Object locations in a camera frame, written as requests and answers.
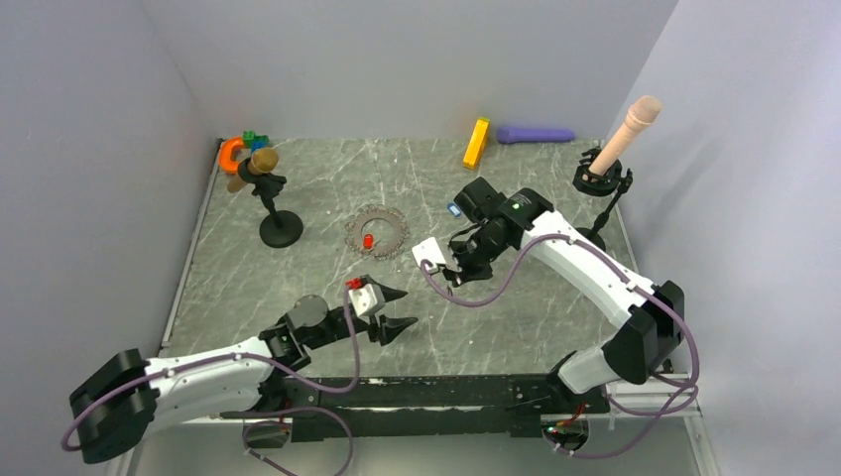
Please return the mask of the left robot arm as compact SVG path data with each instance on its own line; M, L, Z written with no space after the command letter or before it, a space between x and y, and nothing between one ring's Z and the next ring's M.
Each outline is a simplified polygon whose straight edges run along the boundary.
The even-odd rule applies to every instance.
M152 433L214 414L269 417L290 408L287 384L298 382L345 394L361 373L359 334L386 346L418 323L415 317L382 313L406 292L369 276L347 282L343 303L323 297L297 300L276 323L227 347L181 357L145 359L136 349L115 354L69 396L71 427L60 445L78 451L87 464L114 459ZM309 351L347 339L354 365L351 381L328 387L301 374Z

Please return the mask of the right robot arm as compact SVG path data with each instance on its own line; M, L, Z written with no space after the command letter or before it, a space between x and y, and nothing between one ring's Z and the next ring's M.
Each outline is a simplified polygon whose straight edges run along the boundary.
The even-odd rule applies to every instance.
M546 395L556 410L571 412L587 392L615 381L642 385L682 342L682 289L672 281L656 285L626 269L533 189L506 196L477 178L454 202L474 228L449 246L456 268L444 275L454 286L492 278L493 262L513 248L573 284L616 329L603 342L563 357L549 372Z

